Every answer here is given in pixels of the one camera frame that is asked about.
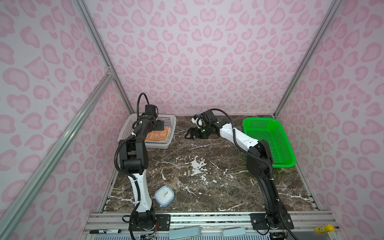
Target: side wall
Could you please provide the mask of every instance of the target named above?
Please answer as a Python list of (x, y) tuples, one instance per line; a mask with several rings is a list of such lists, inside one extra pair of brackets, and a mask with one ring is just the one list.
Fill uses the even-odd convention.
[(85, 2), (130, 102), (193, 115), (273, 113), (332, 1)]
[(114, 83), (95, 106), (11, 239), (79, 239), (111, 176), (128, 112)]
[(346, 240), (384, 236), (383, 12), (346, 1), (278, 118)]
[(71, 0), (0, 2), (0, 217), (105, 73)]

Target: white plastic basket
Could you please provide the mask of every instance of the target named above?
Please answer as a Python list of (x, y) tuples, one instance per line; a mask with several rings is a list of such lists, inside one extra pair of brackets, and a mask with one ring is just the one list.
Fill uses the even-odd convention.
[[(133, 131), (132, 124), (134, 121), (137, 119), (137, 114), (131, 114), (127, 121), (125, 121), (125, 124), (123, 128), (120, 131), (119, 134), (119, 141), (126, 139)], [(165, 115), (165, 114), (159, 114), (157, 117), (158, 120), (163, 120), (164, 121), (164, 126), (166, 127), (171, 127), (172, 131), (170, 133), (170, 138), (168, 139), (167, 143), (145, 143), (145, 146), (147, 148), (160, 148), (160, 149), (167, 149), (172, 142), (173, 139), (173, 134), (175, 133), (175, 128), (176, 128), (176, 117), (173, 115)]]

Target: marker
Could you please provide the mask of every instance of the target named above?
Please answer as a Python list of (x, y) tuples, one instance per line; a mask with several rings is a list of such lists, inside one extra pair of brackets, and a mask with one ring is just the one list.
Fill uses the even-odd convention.
[(103, 230), (91, 230), (90, 234), (98, 234), (98, 233), (121, 233), (124, 229), (103, 229)]

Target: clock face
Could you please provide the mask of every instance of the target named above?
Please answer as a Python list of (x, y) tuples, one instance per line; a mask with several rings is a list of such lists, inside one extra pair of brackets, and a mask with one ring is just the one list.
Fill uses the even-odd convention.
[(171, 201), (173, 197), (174, 197), (174, 194), (172, 190), (167, 186), (160, 189), (156, 194), (156, 199), (162, 205)]

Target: yellow glue stick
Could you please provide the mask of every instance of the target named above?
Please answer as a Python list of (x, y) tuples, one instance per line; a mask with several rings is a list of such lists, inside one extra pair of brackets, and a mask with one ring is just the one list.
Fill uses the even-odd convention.
[(333, 232), (333, 231), (335, 231), (335, 228), (331, 224), (328, 224), (325, 226), (317, 227), (314, 230), (317, 233), (324, 233), (324, 232)]

